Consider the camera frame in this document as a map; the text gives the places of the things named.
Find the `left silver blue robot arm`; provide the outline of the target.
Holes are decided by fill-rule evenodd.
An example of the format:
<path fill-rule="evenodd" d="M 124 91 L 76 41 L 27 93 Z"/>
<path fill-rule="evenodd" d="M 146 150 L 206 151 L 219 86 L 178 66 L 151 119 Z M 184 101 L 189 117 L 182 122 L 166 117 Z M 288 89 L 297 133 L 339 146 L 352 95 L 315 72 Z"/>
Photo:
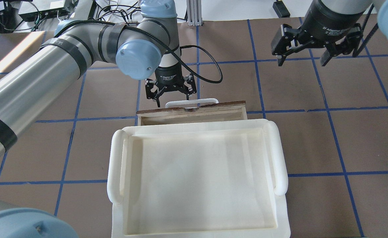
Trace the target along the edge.
<path fill-rule="evenodd" d="M 77 20 L 0 79 L 0 158 L 18 137 L 96 61 L 135 80 L 181 62 L 173 0 L 142 0 L 141 22 Z"/>

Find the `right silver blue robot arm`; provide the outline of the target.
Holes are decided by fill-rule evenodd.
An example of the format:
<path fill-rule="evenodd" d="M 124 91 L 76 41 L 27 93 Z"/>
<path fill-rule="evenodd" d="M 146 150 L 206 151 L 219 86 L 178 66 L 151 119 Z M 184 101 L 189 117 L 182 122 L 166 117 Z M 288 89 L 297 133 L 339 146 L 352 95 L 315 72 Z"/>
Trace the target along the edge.
<path fill-rule="evenodd" d="M 358 21 L 372 10 L 377 12 L 377 23 L 363 38 L 366 22 Z M 271 51 L 282 66 L 293 53 L 324 48 L 320 62 L 325 66 L 338 55 L 357 57 L 377 30 L 388 40 L 388 0 L 313 0 L 300 27 L 280 26 L 271 42 Z"/>

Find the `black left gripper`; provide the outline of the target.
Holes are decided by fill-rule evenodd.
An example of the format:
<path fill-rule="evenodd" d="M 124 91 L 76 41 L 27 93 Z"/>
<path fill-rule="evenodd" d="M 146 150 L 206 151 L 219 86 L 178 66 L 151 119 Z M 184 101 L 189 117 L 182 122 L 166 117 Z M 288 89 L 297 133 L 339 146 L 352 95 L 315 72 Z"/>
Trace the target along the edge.
<path fill-rule="evenodd" d="M 182 75 L 181 66 L 158 67 L 154 71 L 155 82 L 146 79 L 145 90 L 147 99 L 155 99 L 157 107 L 161 107 L 160 97 L 167 92 L 181 92 L 186 100 L 197 93 L 194 75 Z"/>

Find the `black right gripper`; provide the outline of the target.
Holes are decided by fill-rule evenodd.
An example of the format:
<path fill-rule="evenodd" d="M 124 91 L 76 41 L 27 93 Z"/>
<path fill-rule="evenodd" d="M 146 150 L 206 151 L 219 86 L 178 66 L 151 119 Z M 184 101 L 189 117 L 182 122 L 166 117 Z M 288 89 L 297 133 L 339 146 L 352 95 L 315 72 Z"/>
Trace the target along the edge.
<path fill-rule="evenodd" d="M 363 14 L 361 0 L 313 0 L 298 28 L 282 24 L 271 42 L 277 64 L 283 66 L 292 53 L 304 49 L 325 48 L 321 66 L 340 54 L 357 56 L 362 47 L 362 27 L 358 23 Z"/>

